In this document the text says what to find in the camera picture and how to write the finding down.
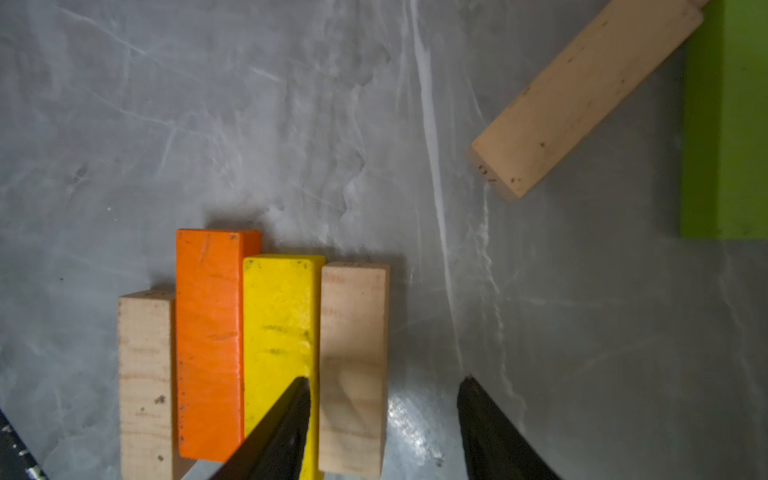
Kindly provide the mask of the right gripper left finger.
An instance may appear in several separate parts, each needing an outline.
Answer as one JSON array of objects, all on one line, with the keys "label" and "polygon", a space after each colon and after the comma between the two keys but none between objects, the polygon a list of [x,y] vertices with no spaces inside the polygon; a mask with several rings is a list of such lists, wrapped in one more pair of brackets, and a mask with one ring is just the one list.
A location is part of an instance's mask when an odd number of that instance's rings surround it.
[{"label": "right gripper left finger", "polygon": [[297,377],[211,480],[299,479],[310,413],[310,381]]}]

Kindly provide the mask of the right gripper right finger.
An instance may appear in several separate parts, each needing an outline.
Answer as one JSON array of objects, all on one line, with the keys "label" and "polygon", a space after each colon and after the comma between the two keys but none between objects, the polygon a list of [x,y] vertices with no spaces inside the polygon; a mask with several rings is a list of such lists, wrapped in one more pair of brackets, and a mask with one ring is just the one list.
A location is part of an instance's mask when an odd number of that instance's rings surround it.
[{"label": "right gripper right finger", "polygon": [[470,479],[560,479],[474,377],[462,380],[457,408]]}]

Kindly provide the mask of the wooden block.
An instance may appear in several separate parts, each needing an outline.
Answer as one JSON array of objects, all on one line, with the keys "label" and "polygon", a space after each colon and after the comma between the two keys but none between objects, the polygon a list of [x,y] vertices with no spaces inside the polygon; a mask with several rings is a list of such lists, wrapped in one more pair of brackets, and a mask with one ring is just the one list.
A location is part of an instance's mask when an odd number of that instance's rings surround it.
[{"label": "wooden block", "polygon": [[390,267],[322,268],[318,466],[378,479],[387,421]]},{"label": "wooden block", "polygon": [[194,462],[179,453],[175,293],[118,300],[120,471],[124,479],[181,479]]}]

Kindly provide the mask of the green block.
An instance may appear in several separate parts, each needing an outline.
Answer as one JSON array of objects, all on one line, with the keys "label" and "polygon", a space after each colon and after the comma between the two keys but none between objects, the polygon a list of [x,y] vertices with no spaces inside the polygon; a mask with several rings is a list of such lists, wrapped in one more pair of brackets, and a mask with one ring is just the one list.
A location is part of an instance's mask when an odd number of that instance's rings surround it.
[{"label": "green block", "polygon": [[686,47],[680,233],[767,237],[767,4],[711,1]]}]

